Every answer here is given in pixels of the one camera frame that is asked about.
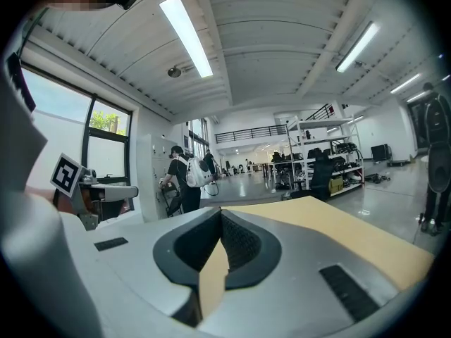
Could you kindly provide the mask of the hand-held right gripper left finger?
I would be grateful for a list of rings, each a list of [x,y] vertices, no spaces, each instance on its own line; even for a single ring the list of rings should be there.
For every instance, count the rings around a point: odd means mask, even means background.
[[[185,247],[192,249],[212,223],[218,223],[220,209],[202,208],[174,218],[136,225],[114,225],[88,232],[79,218],[63,214],[68,247],[103,330],[201,330],[202,306],[219,302],[220,294],[199,297],[199,285],[207,271],[192,270],[184,262],[170,264],[182,278],[194,285],[172,282],[160,267],[174,257],[171,233],[186,227]]]

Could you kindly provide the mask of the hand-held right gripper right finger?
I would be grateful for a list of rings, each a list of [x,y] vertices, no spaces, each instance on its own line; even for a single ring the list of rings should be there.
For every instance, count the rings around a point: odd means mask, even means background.
[[[233,230],[260,249],[229,273],[218,307],[199,324],[217,338],[324,338],[361,322],[399,289],[373,264],[327,235],[224,210]],[[242,287],[238,282],[251,278]]]

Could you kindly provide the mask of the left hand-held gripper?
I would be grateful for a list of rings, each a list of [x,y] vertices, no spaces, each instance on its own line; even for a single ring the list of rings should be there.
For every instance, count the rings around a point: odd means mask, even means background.
[[[85,167],[61,154],[50,183],[58,192],[58,210],[77,216],[87,231],[100,222],[116,218],[123,212],[123,200],[138,196],[135,186],[80,184]]]

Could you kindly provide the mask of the person's left forearm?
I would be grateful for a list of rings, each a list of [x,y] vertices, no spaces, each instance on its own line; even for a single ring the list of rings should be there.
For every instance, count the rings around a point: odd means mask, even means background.
[[[58,208],[58,192],[56,189],[40,189],[26,186],[25,193],[40,196],[46,199],[54,208]]]

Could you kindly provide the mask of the grey lockers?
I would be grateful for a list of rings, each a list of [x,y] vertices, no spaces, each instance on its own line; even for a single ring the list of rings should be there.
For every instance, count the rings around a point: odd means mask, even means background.
[[[171,164],[171,147],[175,143],[162,136],[146,134],[137,140],[137,186],[145,223],[167,218],[166,202],[159,188]]]

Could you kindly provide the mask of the black folding chair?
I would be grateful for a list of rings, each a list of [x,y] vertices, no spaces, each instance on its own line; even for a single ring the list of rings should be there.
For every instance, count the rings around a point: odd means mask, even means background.
[[[180,190],[172,182],[161,189],[163,200],[166,204],[166,215],[168,218],[182,214],[182,201]]]

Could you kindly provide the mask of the white backpack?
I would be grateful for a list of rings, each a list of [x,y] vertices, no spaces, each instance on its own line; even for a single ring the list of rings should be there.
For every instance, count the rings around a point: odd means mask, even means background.
[[[186,169],[186,182],[191,188],[200,188],[211,182],[211,172],[205,161],[197,157],[189,158]]]

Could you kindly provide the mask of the black office chair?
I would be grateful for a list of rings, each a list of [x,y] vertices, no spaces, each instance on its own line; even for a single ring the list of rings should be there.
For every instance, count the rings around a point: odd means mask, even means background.
[[[309,189],[300,189],[290,194],[291,199],[312,196],[320,201],[330,198],[330,179],[333,174],[333,161],[324,152],[316,157],[314,173]]]

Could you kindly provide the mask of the large black-framed window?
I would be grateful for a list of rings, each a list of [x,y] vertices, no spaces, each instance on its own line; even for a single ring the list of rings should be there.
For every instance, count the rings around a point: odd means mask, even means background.
[[[52,189],[51,175],[61,154],[95,170],[102,184],[130,185],[132,113],[30,70],[23,75],[37,104],[35,126],[47,138],[27,185]]]

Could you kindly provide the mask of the person's white shirt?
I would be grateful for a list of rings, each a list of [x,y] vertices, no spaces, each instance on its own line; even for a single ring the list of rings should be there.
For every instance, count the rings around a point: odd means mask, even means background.
[[[11,76],[0,68],[0,204],[10,193],[25,189],[46,142]]]

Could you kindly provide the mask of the white metal shelf rack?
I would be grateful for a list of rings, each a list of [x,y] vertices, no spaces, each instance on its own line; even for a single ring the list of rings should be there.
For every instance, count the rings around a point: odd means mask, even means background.
[[[332,196],[364,186],[358,121],[350,123],[357,117],[300,120],[295,116],[286,122],[294,189],[310,188],[316,157],[323,152],[335,163],[331,178],[341,175],[344,181],[343,190]]]

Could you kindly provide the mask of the round ceiling fixture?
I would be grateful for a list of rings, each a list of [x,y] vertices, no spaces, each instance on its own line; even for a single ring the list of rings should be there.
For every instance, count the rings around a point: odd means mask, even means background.
[[[188,73],[191,70],[195,69],[193,65],[184,65],[184,66],[173,66],[172,68],[168,69],[167,74],[171,78],[178,78],[182,74]]]

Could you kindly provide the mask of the black balcony railing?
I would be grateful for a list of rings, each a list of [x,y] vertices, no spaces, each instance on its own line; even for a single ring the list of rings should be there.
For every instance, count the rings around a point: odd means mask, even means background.
[[[236,130],[215,134],[216,143],[236,142],[246,139],[272,137],[286,134],[286,125],[271,125],[265,127],[254,127],[244,130]]]

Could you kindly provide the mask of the black stair railing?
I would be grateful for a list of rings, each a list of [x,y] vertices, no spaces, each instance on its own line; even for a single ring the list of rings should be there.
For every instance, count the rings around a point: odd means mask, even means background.
[[[313,114],[314,120],[323,120],[323,119],[329,119],[333,115],[335,115],[334,108],[331,104],[325,104],[323,107],[321,107],[317,112]]]

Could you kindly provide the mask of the black grey backpack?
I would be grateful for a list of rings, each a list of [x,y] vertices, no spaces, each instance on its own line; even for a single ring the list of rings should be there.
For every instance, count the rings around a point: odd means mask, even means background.
[[[443,95],[429,102],[425,115],[428,148],[428,183],[443,193],[451,185],[451,104]]]

